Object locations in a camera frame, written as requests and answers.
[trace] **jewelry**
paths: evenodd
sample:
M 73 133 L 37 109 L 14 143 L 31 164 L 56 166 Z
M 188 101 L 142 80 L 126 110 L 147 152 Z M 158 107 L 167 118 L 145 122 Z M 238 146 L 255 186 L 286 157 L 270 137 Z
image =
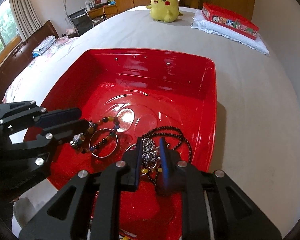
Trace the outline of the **jewelry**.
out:
M 175 133 L 166 133 L 166 132 L 158 132 L 160 130 L 174 130 L 176 132 L 178 132 L 179 134 L 175 134 Z M 178 138 L 179 139 L 179 143 L 172 148 L 172 150 L 176 150 L 177 148 L 179 148 L 183 142 L 185 142 L 188 146 L 189 149 L 189 157 L 188 157 L 188 162 L 191 163 L 192 160 L 192 148 L 191 145 L 189 143 L 189 141 L 184 137 L 182 131 L 174 126 L 161 126 L 161 127 L 157 127 L 154 128 L 153 130 L 145 133 L 142 136 L 142 143 L 143 143 L 143 153 L 142 153 L 142 165 L 143 165 L 143 169 L 141 170 L 141 176 L 143 175 L 147 175 L 149 180 L 152 182 L 152 184 L 154 185 L 154 187 L 157 187 L 157 179 L 158 179 L 158 175 L 160 172 L 162 172 L 162 168 L 161 165 L 159 165 L 158 168 L 156 168 L 159 160 L 160 160 L 160 155 L 158 155 L 158 148 L 159 147 L 155 147 L 154 145 L 154 141 L 152 140 L 153 137 L 156 136 L 165 136 L 165 137 L 173 137 L 173 138 Z M 131 145 L 126 151 L 129 151 L 134 145 Z M 152 179 L 150 176 L 151 172 L 156 172 L 155 178 Z
M 98 154 L 98 150 L 100 149 L 100 148 L 98 148 L 99 143 L 96 144 L 96 145 L 94 145 L 94 146 L 91 146 L 91 140 L 92 140 L 93 136 L 94 136 L 96 133 L 98 133 L 98 132 L 100 132 L 100 131 L 104 131 L 104 130 L 108 130 L 108 131 L 110 131 L 110 132 L 112 131 L 112 130 L 109 129 L 109 128 L 103 128 L 103 129 L 100 129 L 100 130 L 96 130 L 96 131 L 94 132 L 94 134 L 91 136 L 90 141 L 89 141 L 89 148 L 90 148 L 90 149 L 92 149 L 92 148 L 95 149 L 95 150 L 92 150 L 91 153 L 92 153 L 92 155 L 93 155 L 94 157 L 96 157 L 96 158 L 98 158 L 98 159 L 104 159 L 104 158 L 106 158 L 106 157 L 109 157 L 109 156 L 115 151 L 115 149 L 116 149 L 117 146 L 118 146 L 118 135 L 115 133 L 116 143 L 115 143 L 115 147 L 114 147 L 113 151 L 110 152 L 108 155 L 103 156 L 103 157 L 100 157 L 100 156 L 97 155 L 97 154 Z
M 94 146 L 91 145 L 91 139 L 90 139 L 89 147 L 85 148 L 85 149 L 82 148 L 82 144 L 85 141 L 86 136 L 92 135 L 92 137 L 93 137 L 93 135 L 98 131 L 97 130 L 98 126 L 103 125 L 103 123 L 106 123 L 108 121 L 114 122 L 114 128 L 112 130 L 111 129 L 103 129 L 103 130 L 109 130 L 110 131 L 109 135 L 107 135 L 98 144 L 96 144 Z M 112 116 L 103 117 L 101 120 L 99 120 L 96 123 L 94 123 L 93 121 L 90 121 L 89 128 L 84 133 L 75 135 L 73 137 L 73 140 L 70 141 L 70 145 L 73 149 L 76 149 L 76 150 L 80 151 L 81 153 L 90 153 L 91 152 L 93 154 L 93 152 L 100 150 L 108 142 L 112 141 L 113 137 L 116 137 L 116 140 L 117 140 L 116 147 L 117 147 L 118 136 L 116 133 L 119 128 L 120 128 L 119 119 L 117 117 L 112 117 Z

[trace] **floral blanket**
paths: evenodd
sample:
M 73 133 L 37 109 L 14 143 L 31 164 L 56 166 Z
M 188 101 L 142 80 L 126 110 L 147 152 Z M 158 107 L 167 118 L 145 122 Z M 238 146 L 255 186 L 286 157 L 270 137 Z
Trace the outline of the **floral blanket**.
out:
M 5 92 L 5 96 L 2 100 L 3 103 L 13 103 L 15 95 L 18 93 L 22 80 L 27 80 L 29 77 L 35 77 L 40 75 L 40 72 L 44 67 L 49 64 L 49 61 L 53 59 L 53 55 L 60 50 L 66 49 L 71 46 L 74 40 L 77 38 L 69 39 L 68 36 L 58 38 L 55 43 L 51 45 L 48 50 L 41 56 L 38 56 L 31 61 L 31 63 L 26 66 L 26 68 L 14 79 L 12 84 Z

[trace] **folded towel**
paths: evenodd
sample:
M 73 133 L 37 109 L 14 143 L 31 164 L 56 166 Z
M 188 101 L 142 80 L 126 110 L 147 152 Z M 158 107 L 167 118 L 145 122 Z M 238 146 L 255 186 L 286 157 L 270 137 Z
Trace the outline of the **folded towel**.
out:
M 46 37 L 39 46 L 37 46 L 33 51 L 33 57 L 38 57 L 47 51 L 48 48 L 55 42 L 55 36 Z
M 191 28 L 193 29 L 199 29 L 210 34 L 213 33 L 213 34 L 221 35 L 225 38 L 231 39 L 232 41 L 237 41 L 244 45 L 247 45 L 252 49 L 256 49 L 257 51 L 263 54 L 266 55 L 269 54 L 269 51 L 267 50 L 265 44 L 261 40 L 259 34 L 257 36 L 257 39 L 254 41 L 253 39 L 248 38 L 240 33 L 237 33 L 227 27 L 223 27 L 221 25 L 207 21 L 205 17 L 202 15 L 201 11 L 196 12 L 193 19 L 194 19 L 194 23 L 191 25 Z

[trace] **black beaded necklace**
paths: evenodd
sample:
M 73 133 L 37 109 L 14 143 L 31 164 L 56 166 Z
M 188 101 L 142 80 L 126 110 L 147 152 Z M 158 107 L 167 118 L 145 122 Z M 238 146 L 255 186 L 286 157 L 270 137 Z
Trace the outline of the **black beaded necklace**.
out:
M 159 132 L 161 130 L 174 130 L 176 132 L 178 132 L 179 134 L 175 134 L 175 133 L 167 133 L 167 132 Z M 178 138 L 179 139 L 179 143 L 172 148 L 172 150 L 176 150 L 177 148 L 179 148 L 183 142 L 185 142 L 188 146 L 188 149 L 189 149 L 189 157 L 188 157 L 188 162 L 191 163 L 191 160 L 192 160 L 192 148 L 191 148 L 191 145 L 190 145 L 190 142 L 184 137 L 182 131 L 177 128 L 177 127 L 174 127 L 174 126 L 161 126 L 161 127 L 157 127 L 157 128 L 154 128 L 153 130 L 145 133 L 142 138 L 153 138 L 153 137 L 156 137 L 156 136 L 164 136 L 164 137 L 173 137 L 173 138 Z M 151 176 L 150 176 L 150 171 L 148 171 L 146 174 L 149 178 L 149 180 L 151 181 L 151 183 L 154 185 L 155 189 L 157 188 L 157 179 L 158 179 L 158 176 L 159 176 L 159 170 L 162 170 L 161 169 L 161 165 L 160 167 L 156 170 L 157 173 L 155 175 L 155 178 L 152 179 Z

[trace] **bed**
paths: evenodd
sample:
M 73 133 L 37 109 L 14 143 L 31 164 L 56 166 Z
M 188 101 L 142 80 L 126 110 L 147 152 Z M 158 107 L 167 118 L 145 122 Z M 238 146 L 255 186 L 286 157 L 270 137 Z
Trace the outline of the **bed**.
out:
M 40 29 L 33 33 L 26 41 L 14 48 L 0 65 L 0 103 L 5 91 L 12 81 L 33 60 L 32 51 L 47 37 L 54 35 L 59 37 L 50 21 L 47 21 Z
M 152 20 L 145 7 L 106 20 L 56 51 L 37 71 L 21 73 L 24 78 L 11 84 L 4 100 L 35 100 L 40 105 L 62 74 L 88 49 L 153 48 L 208 57 L 216 65 L 218 99 L 210 170 L 226 171 L 285 236 L 296 223 L 300 203 L 300 109 L 295 91 L 271 48 L 266 56 L 224 37 L 192 29 L 196 10 L 180 11 L 184 16 L 173 23 Z M 23 136 L 20 132 L 11 139 L 20 142 Z M 47 180 L 24 193 L 14 206 L 20 224 L 55 193 Z

